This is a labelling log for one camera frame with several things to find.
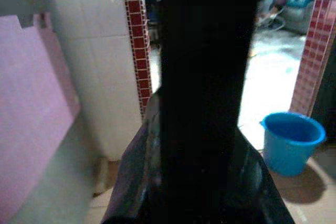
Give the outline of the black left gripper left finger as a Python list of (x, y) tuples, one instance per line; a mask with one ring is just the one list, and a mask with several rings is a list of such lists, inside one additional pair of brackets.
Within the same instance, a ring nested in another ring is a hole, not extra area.
[(142, 125), (122, 155), (101, 223), (150, 222), (150, 182), (161, 174), (161, 94), (158, 88), (149, 98)]

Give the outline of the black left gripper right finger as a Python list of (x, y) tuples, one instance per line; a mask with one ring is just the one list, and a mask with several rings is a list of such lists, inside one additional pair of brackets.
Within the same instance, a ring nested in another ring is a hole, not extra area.
[(261, 154), (236, 129), (236, 204), (247, 223), (294, 223)]

